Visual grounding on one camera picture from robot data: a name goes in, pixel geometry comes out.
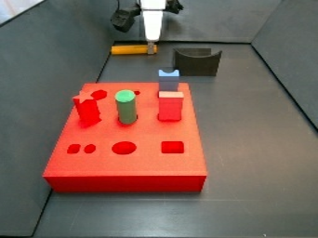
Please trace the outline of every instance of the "red star block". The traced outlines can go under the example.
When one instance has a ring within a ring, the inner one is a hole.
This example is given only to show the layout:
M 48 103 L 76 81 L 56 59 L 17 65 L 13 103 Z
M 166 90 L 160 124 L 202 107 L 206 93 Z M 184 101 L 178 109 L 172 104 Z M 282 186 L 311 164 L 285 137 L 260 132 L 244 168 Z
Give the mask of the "red star block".
M 88 126 L 100 122 L 100 112 L 92 92 L 80 91 L 79 95 L 73 97 L 73 102 L 80 121 Z

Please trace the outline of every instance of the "red block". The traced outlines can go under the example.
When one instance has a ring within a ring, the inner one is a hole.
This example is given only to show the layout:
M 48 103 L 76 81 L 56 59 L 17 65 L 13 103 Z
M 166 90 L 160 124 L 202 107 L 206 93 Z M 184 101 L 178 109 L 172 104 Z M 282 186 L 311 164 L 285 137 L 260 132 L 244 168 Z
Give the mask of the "red block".
M 92 96 L 92 93 L 93 92 L 80 91 L 79 95 L 73 97 L 79 119 L 88 126 L 100 121 L 97 102 Z
M 138 120 L 118 121 L 115 93 L 136 94 Z M 195 112 L 187 84 L 183 120 L 158 120 L 156 83 L 87 84 L 84 91 L 103 91 L 96 100 L 101 121 L 81 126 L 76 108 L 67 120 L 44 170 L 56 192 L 199 192 L 207 171 Z
M 183 92 L 159 92 L 159 120 L 180 121 L 183 111 Z

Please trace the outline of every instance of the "gray wall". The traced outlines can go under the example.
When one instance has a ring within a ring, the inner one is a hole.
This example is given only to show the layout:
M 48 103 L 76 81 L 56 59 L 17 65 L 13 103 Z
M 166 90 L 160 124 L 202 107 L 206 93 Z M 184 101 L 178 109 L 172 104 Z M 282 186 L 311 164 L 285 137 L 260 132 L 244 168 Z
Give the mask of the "gray wall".
M 132 0 L 120 1 L 123 7 Z M 164 13 L 162 41 L 251 43 L 281 0 L 180 0 L 179 15 Z M 115 0 L 111 9 L 115 11 Z M 146 40 L 143 18 L 127 33 L 115 32 L 115 40 Z
M 105 9 L 104 0 L 44 1 L 0 28 L 0 235 L 31 235 L 37 224 L 71 97 L 113 43 Z
M 318 1 L 285 0 L 252 46 L 318 127 Z

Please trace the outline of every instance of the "red box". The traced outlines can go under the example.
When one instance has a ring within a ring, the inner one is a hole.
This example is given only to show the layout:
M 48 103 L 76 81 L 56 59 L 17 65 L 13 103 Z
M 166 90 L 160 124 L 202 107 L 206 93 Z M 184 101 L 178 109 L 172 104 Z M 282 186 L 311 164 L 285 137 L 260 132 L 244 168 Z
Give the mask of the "red box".
M 199 192 L 207 176 L 188 85 L 183 119 L 158 120 L 156 83 L 87 84 L 101 121 L 91 126 L 73 108 L 48 161 L 44 178 L 56 192 Z M 115 93 L 135 92 L 138 120 L 118 121 Z

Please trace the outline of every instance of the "blue block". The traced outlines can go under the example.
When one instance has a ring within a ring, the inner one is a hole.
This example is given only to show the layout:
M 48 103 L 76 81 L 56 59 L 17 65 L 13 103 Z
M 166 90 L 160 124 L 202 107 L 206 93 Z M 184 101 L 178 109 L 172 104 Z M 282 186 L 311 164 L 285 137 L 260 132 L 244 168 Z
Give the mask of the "blue block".
M 159 70 L 159 91 L 178 91 L 179 71 L 166 73 Z

